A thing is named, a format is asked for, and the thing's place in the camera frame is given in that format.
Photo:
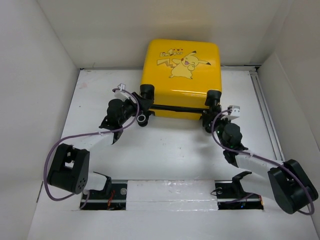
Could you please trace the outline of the yellow hard-shell suitcase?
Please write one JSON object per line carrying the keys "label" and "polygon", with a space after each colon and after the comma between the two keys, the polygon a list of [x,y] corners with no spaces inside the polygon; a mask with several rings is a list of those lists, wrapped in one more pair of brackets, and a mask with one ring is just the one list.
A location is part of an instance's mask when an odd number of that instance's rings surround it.
{"label": "yellow hard-shell suitcase", "polygon": [[147,48],[140,93],[154,94],[156,117],[202,121],[202,112],[221,107],[219,47],[212,42],[154,39]]}

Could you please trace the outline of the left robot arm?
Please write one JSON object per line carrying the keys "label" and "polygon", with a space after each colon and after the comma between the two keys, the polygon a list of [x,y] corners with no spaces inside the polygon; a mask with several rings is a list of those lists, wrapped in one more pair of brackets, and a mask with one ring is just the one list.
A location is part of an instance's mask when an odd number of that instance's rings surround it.
{"label": "left robot arm", "polygon": [[98,197],[107,198],[111,185],[107,176],[90,172],[91,153],[115,144],[134,122],[145,125],[153,104],[153,93],[116,89],[99,131],[66,136],[56,142],[46,157],[43,170],[48,197],[62,201],[61,197],[50,193],[49,187],[53,186],[69,192],[70,197],[81,193],[88,195],[94,190]]}

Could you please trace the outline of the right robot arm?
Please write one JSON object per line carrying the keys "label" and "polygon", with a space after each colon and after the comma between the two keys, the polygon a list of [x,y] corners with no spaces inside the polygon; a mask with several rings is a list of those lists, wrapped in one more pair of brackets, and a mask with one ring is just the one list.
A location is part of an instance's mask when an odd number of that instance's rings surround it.
{"label": "right robot arm", "polygon": [[312,216],[318,191],[294,159],[271,160],[250,151],[242,144],[240,127],[232,120],[240,116],[239,106],[202,111],[202,125],[223,149],[226,161],[244,172],[237,175],[231,191],[237,197],[252,193],[274,200],[287,214]]}

